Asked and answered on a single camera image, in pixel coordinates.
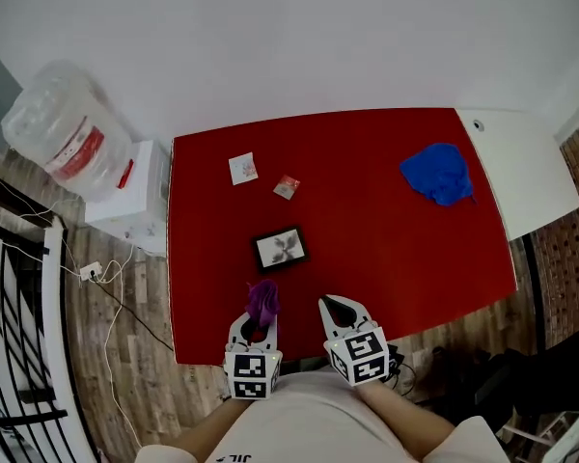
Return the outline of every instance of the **small card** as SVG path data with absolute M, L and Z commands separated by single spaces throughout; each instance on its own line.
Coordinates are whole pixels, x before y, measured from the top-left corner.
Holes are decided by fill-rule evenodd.
M 284 197 L 289 201 L 293 197 L 293 193 L 298 189 L 298 185 L 300 185 L 300 181 L 288 177 L 287 175 L 283 175 L 272 192 L 279 194 L 281 197 Z
M 253 162 L 253 153 L 247 152 L 230 159 L 230 173 L 232 174 L 233 185 L 255 180 L 258 177 L 258 171 L 255 169 L 255 163 Z

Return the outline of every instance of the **purple cloth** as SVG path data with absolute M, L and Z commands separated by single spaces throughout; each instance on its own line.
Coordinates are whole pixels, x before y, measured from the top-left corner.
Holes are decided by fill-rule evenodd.
M 277 284 L 263 280 L 255 286 L 249 285 L 249 305 L 245 309 L 260 328 L 270 324 L 281 311 Z

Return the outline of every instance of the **brick wall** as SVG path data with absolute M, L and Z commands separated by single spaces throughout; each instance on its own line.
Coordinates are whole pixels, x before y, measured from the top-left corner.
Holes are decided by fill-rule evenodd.
M 579 192 L 579 129 L 562 152 Z M 534 232 L 532 239 L 549 347 L 579 330 L 579 209 Z

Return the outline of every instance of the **white wall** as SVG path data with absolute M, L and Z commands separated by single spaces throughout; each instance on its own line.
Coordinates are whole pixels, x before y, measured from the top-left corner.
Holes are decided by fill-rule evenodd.
M 86 68 L 142 135 L 320 111 L 539 110 L 579 61 L 579 0 L 0 0 L 23 85 Z

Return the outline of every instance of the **red tablecloth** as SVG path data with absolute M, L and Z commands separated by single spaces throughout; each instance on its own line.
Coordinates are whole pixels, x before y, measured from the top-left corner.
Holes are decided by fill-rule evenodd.
M 400 173 L 432 143 L 458 146 L 476 203 L 428 201 Z M 259 178 L 232 186 L 228 159 L 254 153 Z M 291 201 L 272 192 L 282 175 Z M 515 290 L 510 250 L 483 167 L 451 109 L 309 115 L 179 137 L 169 205 L 177 361 L 220 364 L 258 274 L 251 238 L 299 225 L 311 261 L 270 273 L 279 285 L 285 360 L 324 353 L 317 299 L 365 304 L 386 338 L 456 319 Z

